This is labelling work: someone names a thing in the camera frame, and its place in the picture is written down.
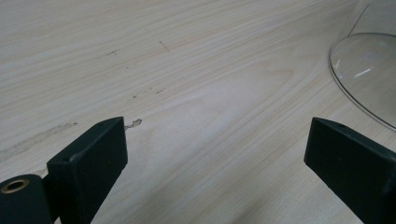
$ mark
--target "black block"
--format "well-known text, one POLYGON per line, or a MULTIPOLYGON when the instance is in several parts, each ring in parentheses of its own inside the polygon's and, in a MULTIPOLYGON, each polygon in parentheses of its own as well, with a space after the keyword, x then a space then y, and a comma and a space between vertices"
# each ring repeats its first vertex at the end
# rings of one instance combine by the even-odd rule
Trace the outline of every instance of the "black block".
POLYGON ((123 118, 92 126, 47 163, 46 187, 56 189, 49 196, 52 216, 63 224, 91 223, 127 162, 123 118))
POLYGON ((304 161, 364 223, 396 223, 396 153, 313 118, 304 161))

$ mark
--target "wood grain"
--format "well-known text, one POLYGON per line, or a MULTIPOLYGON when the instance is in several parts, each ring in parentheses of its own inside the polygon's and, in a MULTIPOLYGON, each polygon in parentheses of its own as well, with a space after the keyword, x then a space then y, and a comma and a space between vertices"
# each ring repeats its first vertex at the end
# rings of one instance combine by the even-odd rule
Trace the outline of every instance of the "wood grain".
POLYGON ((396 148, 328 68, 356 4, 1 1, 0 179, 124 116, 141 123, 93 223, 361 223, 303 162, 314 116, 396 148))

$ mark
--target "transparent plastic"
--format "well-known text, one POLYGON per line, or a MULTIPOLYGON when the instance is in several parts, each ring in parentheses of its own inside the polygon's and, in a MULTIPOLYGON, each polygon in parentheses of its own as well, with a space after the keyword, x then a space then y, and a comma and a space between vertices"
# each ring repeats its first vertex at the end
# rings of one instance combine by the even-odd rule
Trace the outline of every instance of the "transparent plastic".
POLYGON ((354 103, 396 131, 396 0, 360 1, 329 65, 354 103))

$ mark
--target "stain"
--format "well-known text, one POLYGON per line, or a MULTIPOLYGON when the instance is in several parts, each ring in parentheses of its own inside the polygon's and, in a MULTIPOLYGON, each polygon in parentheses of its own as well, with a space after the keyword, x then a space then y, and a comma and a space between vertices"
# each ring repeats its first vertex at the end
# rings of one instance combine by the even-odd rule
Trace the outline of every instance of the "stain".
POLYGON ((106 55, 111 55, 111 54, 117 55, 117 51, 119 51, 119 49, 113 50, 113 51, 107 53, 106 55))
POLYGON ((125 131, 126 131, 127 129, 137 127, 137 126, 139 126, 141 123, 142 123, 142 119, 137 119, 137 120, 135 120, 134 122, 132 122, 131 125, 125 125, 125 131))
POLYGON ((158 41, 158 43, 160 43, 166 50, 168 50, 168 52, 170 52, 170 50, 165 46, 165 44, 161 40, 158 41))
POLYGON ((22 154, 23 152, 29 150, 31 147, 45 141, 47 138, 55 135, 56 133, 61 133, 73 126, 78 125, 76 122, 74 123, 66 123, 64 125, 59 125, 56 127, 53 127, 47 131, 44 131, 43 133, 38 133, 35 136, 26 139, 17 145, 7 148, 6 150, 0 151, 0 162, 5 161, 11 157, 17 156, 22 154))

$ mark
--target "scratch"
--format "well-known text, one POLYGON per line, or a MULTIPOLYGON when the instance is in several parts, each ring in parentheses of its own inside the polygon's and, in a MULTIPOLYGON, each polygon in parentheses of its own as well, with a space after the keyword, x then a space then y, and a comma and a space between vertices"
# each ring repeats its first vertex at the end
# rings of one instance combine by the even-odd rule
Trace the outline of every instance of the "scratch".
POLYGON ((38 133, 35 136, 26 139, 17 145, 7 148, 6 150, 0 151, 0 162, 5 161, 8 158, 11 158, 16 155, 20 155, 23 152, 29 150, 31 147, 45 141, 47 138, 55 135, 56 133, 61 133, 73 126, 77 125, 76 122, 74 123, 66 123, 64 125, 58 125, 56 127, 53 127, 47 131, 44 131, 43 133, 38 133))
POLYGON ((127 129, 137 127, 137 126, 139 126, 141 123, 142 123, 142 119, 137 119, 137 120, 135 120, 134 122, 132 122, 131 125, 125 125, 125 131, 126 131, 127 129))
POLYGON ((113 50, 113 51, 107 53, 106 55, 110 55, 110 54, 115 54, 115 55, 117 55, 117 51, 119 51, 119 49, 113 50))
POLYGON ((161 40, 158 41, 158 43, 160 43, 166 50, 168 50, 168 52, 170 52, 170 50, 165 46, 165 44, 161 40))

